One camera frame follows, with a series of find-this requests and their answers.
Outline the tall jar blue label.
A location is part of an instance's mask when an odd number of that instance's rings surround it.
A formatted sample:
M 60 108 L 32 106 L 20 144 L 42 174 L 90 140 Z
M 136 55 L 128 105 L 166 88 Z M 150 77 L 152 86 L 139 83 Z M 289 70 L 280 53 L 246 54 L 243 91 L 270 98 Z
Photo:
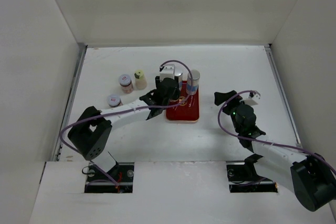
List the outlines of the tall jar blue label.
M 186 92 L 188 95 L 195 95 L 198 91 L 200 72 L 198 70 L 191 70 L 187 75 Z
M 174 76 L 178 80 L 179 90 L 181 90 L 183 85 L 183 69 L 180 67 L 175 67 Z

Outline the pink cap bottle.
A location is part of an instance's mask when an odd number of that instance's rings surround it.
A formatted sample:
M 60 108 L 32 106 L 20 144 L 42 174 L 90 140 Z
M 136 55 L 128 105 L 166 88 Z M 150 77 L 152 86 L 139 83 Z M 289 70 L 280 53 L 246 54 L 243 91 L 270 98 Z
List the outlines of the pink cap bottle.
M 178 98 L 177 100 L 170 100 L 170 105 L 180 103 L 182 100 Z

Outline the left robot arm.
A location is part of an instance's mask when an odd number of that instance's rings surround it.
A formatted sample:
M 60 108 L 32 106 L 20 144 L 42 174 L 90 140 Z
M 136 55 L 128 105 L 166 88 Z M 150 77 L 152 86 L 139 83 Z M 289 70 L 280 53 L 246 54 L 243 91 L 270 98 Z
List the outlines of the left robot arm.
M 108 110 L 98 110 L 94 106 L 86 108 L 78 121 L 70 127 L 68 139 L 85 160 L 98 166 L 104 180 L 113 181 L 118 175 L 118 162 L 105 150 L 110 133 L 131 123 L 147 121 L 160 115 L 168 108 L 170 101 L 179 96 L 177 80 L 157 80 L 154 90 L 132 103 Z

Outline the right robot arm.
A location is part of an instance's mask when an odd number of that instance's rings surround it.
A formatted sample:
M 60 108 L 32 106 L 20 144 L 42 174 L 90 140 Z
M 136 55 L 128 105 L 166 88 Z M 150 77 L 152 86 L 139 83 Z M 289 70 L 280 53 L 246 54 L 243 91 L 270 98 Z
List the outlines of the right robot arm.
M 253 106 L 260 93 L 247 90 L 214 93 L 214 103 L 232 121 L 236 137 L 241 146 L 252 156 L 245 161 L 244 175 L 251 180 L 259 176 L 273 180 L 291 191 L 301 205 L 309 211 L 316 211 L 335 200 L 335 169 L 319 154 L 303 148 L 278 144 L 257 125 Z

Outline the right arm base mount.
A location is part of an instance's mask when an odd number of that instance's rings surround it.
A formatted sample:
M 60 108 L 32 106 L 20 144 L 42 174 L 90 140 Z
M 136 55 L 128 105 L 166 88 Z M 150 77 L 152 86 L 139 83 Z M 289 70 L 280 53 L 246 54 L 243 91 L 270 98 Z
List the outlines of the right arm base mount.
M 261 159 L 253 154 L 243 161 L 226 163 L 229 191 L 231 193 L 277 193 L 278 187 L 272 180 L 259 176 L 254 164 Z

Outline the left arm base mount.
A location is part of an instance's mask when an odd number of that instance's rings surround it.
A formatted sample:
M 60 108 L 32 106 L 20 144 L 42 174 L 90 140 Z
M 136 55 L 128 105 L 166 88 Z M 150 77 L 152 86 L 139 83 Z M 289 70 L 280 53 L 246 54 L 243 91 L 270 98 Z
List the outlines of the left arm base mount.
M 82 169 L 86 176 L 86 194 L 130 194 L 133 192 L 134 163 L 118 163 L 109 171 L 109 177 L 99 171 L 94 164 Z

